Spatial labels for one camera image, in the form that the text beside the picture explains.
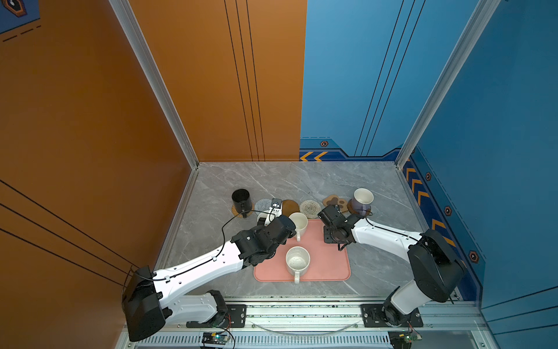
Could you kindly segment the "paw print brown coaster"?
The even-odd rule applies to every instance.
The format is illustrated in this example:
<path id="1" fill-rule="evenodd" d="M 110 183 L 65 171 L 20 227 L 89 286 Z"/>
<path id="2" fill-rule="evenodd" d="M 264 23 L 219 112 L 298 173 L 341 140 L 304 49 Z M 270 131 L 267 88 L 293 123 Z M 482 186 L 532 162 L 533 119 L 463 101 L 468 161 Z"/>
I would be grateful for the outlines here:
<path id="1" fill-rule="evenodd" d="M 329 206 L 329 205 L 338 206 L 342 213 L 348 211 L 348 208 L 347 208 L 348 200 L 344 199 L 344 198 L 340 198 L 336 194 L 332 194 L 330 196 L 327 196 L 322 201 L 322 204 L 323 204 L 323 206 Z"/>

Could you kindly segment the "grey round patterned coaster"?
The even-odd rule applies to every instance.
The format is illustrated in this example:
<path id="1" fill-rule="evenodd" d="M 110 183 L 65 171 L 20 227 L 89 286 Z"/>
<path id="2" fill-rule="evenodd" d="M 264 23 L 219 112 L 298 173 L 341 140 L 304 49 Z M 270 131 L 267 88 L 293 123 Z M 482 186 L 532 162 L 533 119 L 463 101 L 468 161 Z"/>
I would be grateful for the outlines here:
<path id="1" fill-rule="evenodd" d="M 254 211 L 256 213 L 267 212 L 270 210 L 272 204 L 271 199 L 260 199 L 254 205 Z"/>

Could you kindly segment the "cream white mug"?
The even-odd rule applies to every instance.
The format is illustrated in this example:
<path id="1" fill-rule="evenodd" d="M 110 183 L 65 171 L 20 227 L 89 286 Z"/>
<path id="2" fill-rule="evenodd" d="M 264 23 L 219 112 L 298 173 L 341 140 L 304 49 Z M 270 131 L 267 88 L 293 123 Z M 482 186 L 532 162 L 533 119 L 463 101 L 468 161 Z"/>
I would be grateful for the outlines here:
<path id="1" fill-rule="evenodd" d="M 309 220 L 305 214 L 295 212 L 289 216 L 291 221 L 295 224 L 296 240 L 300 242 L 308 227 Z"/>

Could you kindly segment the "white mug purple handle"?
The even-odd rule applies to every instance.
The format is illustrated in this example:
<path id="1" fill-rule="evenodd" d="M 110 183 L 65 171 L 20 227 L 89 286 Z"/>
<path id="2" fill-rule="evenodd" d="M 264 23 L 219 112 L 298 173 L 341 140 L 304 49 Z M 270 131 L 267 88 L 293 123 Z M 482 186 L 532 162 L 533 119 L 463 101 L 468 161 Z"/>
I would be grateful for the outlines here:
<path id="1" fill-rule="evenodd" d="M 374 201 L 373 193 L 366 188 L 358 188 L 353 193 L 351 205 L 355 214 L 368 216 L 371 214 L 371 204 Z"/>

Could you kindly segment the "black mug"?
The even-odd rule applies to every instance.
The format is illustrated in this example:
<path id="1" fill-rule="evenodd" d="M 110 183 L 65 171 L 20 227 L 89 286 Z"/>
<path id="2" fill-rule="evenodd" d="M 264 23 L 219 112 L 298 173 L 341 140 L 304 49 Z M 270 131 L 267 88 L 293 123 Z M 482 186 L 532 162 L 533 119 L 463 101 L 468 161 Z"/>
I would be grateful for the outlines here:
<path id="1" fill-rule="evenodd" d="M 248 190 L 240 188 L 234 190 L 231 196 L 233 202 L 233 209 L 237 215 L 242 218 L 247 218 L 252 211 L 252 201 Z"/>

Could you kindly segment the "white mug blue handle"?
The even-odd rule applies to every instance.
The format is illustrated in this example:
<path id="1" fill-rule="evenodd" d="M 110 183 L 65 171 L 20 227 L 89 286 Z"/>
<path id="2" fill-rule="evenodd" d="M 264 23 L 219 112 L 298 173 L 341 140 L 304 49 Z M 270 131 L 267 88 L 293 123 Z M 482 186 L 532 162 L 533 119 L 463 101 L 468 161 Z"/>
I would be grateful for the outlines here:
<path id="1" fill-rule="evenodd" d="M 268 226 L 274 218 L 275 215 L 271 214 L 270 212 L 261 212 L 258 214 L 257 217 L 257 225 Z"/>

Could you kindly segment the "dark brown round coaster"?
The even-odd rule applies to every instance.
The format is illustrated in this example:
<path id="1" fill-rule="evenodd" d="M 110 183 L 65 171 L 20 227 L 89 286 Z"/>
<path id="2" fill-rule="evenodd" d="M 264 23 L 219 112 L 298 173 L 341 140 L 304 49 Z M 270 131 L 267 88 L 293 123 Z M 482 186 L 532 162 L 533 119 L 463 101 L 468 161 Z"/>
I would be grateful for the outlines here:
<path id="1" fill-rule="evenodd" d="M 363 216 L 363 217 L 367 217 L 367 216 L 372 216 L 372 215 L 373 215 L 373 212 L 372 212 L 370 206 L 366 206 L 366 205 L 365 205 L 364 207 L 361 207 L 360 209 L 355 209 L 355 208 L 353 207 L 353 201 L 349 201 L 349 202 L 348 202 L 348 204 L 347 204 L 347 209 L 348 209 L 348 211 L 349 211 L 352 215 L 360 215 L 360 216 Z"/>

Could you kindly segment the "woven orange round coaster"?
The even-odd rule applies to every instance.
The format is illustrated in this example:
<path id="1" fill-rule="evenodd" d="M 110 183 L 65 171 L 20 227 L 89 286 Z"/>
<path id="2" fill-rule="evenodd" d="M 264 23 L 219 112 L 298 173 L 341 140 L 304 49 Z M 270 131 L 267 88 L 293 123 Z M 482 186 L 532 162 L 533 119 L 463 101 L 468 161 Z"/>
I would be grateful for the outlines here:
<path id="1" fill-rule="evenodd" d="M 248 218 L 248 217 L 253 213 L 253 210 L 252 210 L 252 209 L 249 209 L 249 210 L 247 210 L 247 211 L 245 211 L 245 212 L 239 213 L 239 212 L 237 211 L 237 209 L 236 209 L 236 206 L 235 206 L 235 205 L 232 205 L 232 207 L 231 207 L 231 212 L 232 212 L 232 214 L 233 214 L 234 216 L 236 216 L 236 217 L 238 217 L 238 218 Z"/>

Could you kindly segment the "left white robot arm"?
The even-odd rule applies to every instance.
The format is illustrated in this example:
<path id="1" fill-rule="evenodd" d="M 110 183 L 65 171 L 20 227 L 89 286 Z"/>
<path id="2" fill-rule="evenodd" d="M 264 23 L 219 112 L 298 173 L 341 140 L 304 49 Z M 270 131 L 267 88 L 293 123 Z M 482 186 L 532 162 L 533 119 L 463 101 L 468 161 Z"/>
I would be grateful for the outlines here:
<path id="1" fill-rule="evenodd" d="M 222 324 L 228 307 L 220 292 L 210 290 L 198 296 L 189 292 L 273 258 L 278 247 L 295 234 L 294 222 L 280 215 L 268 225 L 235 234 L 218 249 L 187 263 L 155 271 L 137 269 L 121 299 L 129 340 L 145 340 L 168 323 Z"/>

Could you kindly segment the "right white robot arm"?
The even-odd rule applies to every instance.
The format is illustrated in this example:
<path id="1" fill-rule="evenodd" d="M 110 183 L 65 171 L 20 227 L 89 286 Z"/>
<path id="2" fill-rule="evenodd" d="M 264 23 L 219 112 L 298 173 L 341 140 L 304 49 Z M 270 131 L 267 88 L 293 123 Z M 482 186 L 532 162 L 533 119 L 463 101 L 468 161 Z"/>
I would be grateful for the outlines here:
<path id="1" fill-rule="evenodd" d="M 447 302 L 466 275 L 463 260 L 439 232 L 402 231 L 378 224 L 363 215 L 343 215 L 337 205 L 318 213 L 324 224 L 324 240 L 343 250 L 350 244 L 366 244 L 394 254 L 411 266 L 414 279 L 397 287 L 382 305 L 383 321 L 392 327 L 409 322 L 424 304 Z"/>

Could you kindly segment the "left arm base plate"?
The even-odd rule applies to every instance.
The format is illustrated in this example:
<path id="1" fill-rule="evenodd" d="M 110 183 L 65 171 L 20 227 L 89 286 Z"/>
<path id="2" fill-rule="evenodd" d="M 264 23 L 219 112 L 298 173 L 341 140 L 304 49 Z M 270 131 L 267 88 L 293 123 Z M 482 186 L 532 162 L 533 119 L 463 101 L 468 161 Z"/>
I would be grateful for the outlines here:
<path id="1" fill-rule="evenodd" d="M 246 304 L 227 304 L 228 311 L 225 315 L 217 315 L 205 323 L 198 323 L 194 321 L 189 321 L 186 324 L 187 328 L 200 329 L 200 328 L 225 328 L 225 329 L 237 329 L 244 328 L 246 325 Z"/>

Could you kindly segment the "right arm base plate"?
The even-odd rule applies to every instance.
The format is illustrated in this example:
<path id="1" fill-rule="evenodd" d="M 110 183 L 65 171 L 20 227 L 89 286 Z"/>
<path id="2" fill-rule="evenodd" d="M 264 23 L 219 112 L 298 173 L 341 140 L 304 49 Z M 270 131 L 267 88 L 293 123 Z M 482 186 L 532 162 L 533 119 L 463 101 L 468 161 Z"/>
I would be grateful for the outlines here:
<path id="1" fill-rule="evenodd" d="M 422 328 L 424 326 L 423 319 L 416 308 L 412 313 L 403 317 L 399 324 L 390 324 L 387 317 L 382 311 L 383 305 L 380 304 L 363 304 L 360 306 L 363 324 L 366 328 L 392 327 L 404 328 L 411 326 L 413 328 Z"/>

